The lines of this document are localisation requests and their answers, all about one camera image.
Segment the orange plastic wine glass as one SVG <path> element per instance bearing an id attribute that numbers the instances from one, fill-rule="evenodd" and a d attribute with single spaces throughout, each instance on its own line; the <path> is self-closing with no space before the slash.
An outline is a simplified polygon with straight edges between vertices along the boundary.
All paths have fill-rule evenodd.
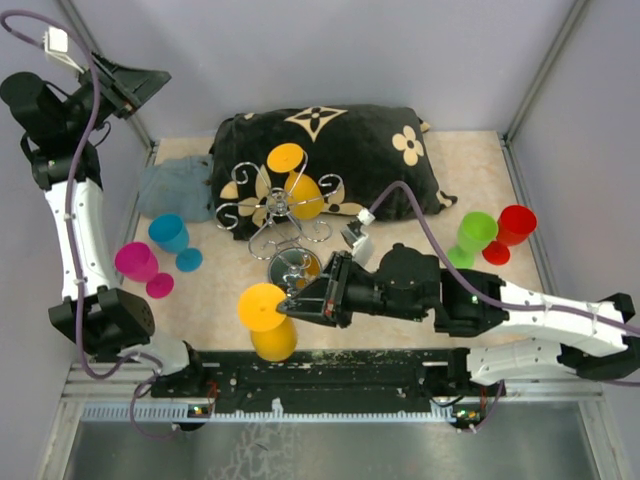
<path id="1" fill-rule="evenodd" d="M 308 156 L 301 146 L 284 143 L 276 146 L 267 156 L 267 167 L 275 173 L 286 173 L 284 190 L 292 214 L 300 220 L 316 218 L 323 210 L 324 201 L 318 184 L 304 170 Z"/>
<path id="2" fill-rule="evenodd" d="M 271 283 L 252 285 L 238 299 L 238 318 L 249 331 L 256 354 L 269 362 L 285 361 L 297 347 L 293 320 L 277 311 L 286 299 L 285 292 Z"/>

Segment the blue plastic wine glass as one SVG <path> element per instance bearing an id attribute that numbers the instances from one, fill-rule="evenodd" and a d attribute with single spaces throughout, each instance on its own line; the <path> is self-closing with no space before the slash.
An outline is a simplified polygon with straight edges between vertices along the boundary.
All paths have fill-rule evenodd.
<path id="1" fill-rule="evenodd" d="M 184 273 L 194 272 L 202 262 L 201 251 L 190 246 L 190 235 L 183 219 L 176 214 L 156 217 L 148 228 L 149 238 L 164 252 L 174 254 L 176 268 Z"/>

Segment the magenta plastic wine glass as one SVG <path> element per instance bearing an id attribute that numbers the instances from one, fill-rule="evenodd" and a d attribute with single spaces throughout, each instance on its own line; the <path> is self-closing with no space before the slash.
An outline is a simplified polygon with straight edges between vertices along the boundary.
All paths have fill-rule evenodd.
<path id="1" fill-rule="evenodd" d="M 160 271 L 155 254 L 146 243 L 125 244 L 116 253 L 114 264 L 125 278 L 144 284 L 147 295 L 153 299 L 165 298 L 173 291 L 173 277 Z"/>

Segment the green plastic wine glass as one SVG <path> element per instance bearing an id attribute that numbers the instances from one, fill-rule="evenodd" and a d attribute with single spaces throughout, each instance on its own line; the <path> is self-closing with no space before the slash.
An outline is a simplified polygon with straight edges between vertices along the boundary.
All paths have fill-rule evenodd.
<path id="1" fill-rule="evenodd" d="M 447 251 L 447 258 L 457 269 L 472 268 L 476 256 L 495 240 L 498 229 L 496 220 L 488 213 L 467 213 L 459 225 L 456 244 Z"/>

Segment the red plastic wine glass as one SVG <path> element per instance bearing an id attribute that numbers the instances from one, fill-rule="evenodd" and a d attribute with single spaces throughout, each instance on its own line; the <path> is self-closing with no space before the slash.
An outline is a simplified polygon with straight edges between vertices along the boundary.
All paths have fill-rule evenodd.
<path id="1" fill-rule="evenodd" d="M 482 251 L 483 258 L 492 265 L 504 265 L 511 258 L 510 248 L 522 244 L 536 230 L 538 219 L 528 207 L 515 204 L 500 214 L 496 238 Z"/>

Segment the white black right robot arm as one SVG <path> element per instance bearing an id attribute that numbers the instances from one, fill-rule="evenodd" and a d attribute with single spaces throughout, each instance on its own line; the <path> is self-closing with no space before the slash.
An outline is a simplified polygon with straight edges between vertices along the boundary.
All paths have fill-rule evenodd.
<path id="1" fill-rule="evenodd" d="M 443 268 L 435 255 L 395 244 L 369 271 L 339 251 L 277 312 L 346 328 L 356 313 L 421 322 L 457 338 L 517 335 L 494 347 L 459 348 L 449 355 L 448 387 L 461 396 L 503 380 L 575 376 L 623 384 L 639 369 L 639 331 L 629 295 L 586 302 L 520 287 L 477 270 Z"/>

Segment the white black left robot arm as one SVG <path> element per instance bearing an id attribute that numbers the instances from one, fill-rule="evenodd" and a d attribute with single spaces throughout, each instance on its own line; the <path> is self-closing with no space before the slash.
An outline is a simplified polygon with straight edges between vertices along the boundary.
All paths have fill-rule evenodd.
<path id="1" fill-rule="evenodd" d="M 120 288 L 104 233 L 103 184 L 96 147 L 88 138 L 110 116 L 127 119 L 171 79 L 163 70 L 123 66 L 98 54 L 64 99 L 32 72 L 1 83 L 1 99 L 25 133 L 21 148 L 53 215 L 63 264 L 52 326 L 75 343 L 80 358 L 116 355 L 172 377 L 194 397 L 208 384 L 193 348 L 155 326 L 146 300 Z"/>

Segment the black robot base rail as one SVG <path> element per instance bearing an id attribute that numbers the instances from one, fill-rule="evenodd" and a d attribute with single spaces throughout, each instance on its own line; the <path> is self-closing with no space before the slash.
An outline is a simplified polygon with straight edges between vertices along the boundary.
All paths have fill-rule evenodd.
<path id="1" fill-rule="evenodd" d="M 472 382 L 466 348 L 299 350 L 268 362 L 252 351 L 189 352 L 189 365 L 159 377 L 154 399 L 201 398 L 201 418 L 281 411 L 304 420 L 430 414 L 463 399 L 501 397 L 501 381 Z"/>

